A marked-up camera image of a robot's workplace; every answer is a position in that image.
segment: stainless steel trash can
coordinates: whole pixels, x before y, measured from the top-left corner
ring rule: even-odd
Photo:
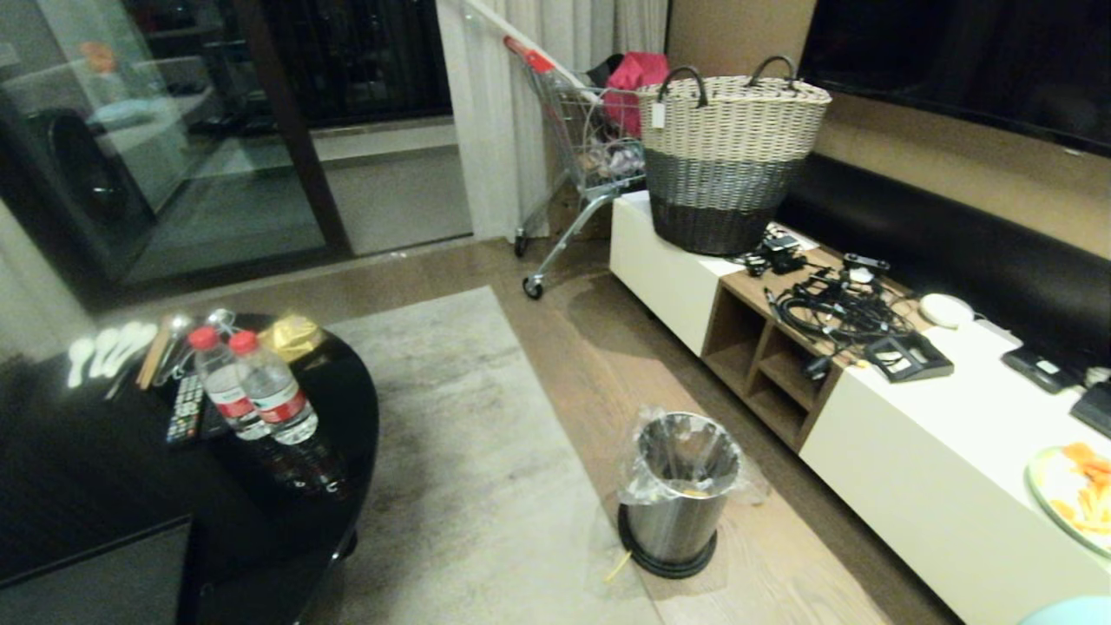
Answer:
[[[647,571],[690,577],[713,556],[718,518],[741,471],[740,447],[721,424],[691,413],[649,422],[635,447],[633,462],[657,491],[653,501],[621,505],[621,541]]]

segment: white round device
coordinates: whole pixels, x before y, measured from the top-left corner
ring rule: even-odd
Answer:
[[[959,329],[972,321],[972,306],[951,294],[931,292],[922,298],[919,310],[928,322],[944,329]]]

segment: shopping cart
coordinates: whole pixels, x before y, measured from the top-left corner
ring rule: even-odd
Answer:
[[[569,179],[579,191],[579,215],[540,268],[522,282],[529,296],[540,299],[544,292],[544,273],[567,249],[571,238],[600,206],[644,178],[644,148],[623,129],[629,120],[640,119],[640,110],[634,92],[573,84],[543,54],[526,48],[512,37],[506,37],[504,42],[520,59],[529,85],[540,99],[544,123],[556,139],[563,173],[554,189]],[[540,202],[517,229],[513,251],[518,258],[524,254],[528,234],[542,221],[548,203],[547,200]]]

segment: black tv screen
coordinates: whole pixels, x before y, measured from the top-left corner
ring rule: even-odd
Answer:
[[[1111,155],[1109,0],[818,0],[801,73]]]

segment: red bottle cap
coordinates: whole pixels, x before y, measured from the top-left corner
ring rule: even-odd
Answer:
[[[252,332],[236,333],[236,336],[228,342],[228,346],[237,356],[243,356],[259,349],[259,337]]]
[[[218,343],[220,343],[220,335],[216,334],[216,329],[212,326],[201,326],[189,333],[189,345],[192,345],[197,352],[212,350]]]

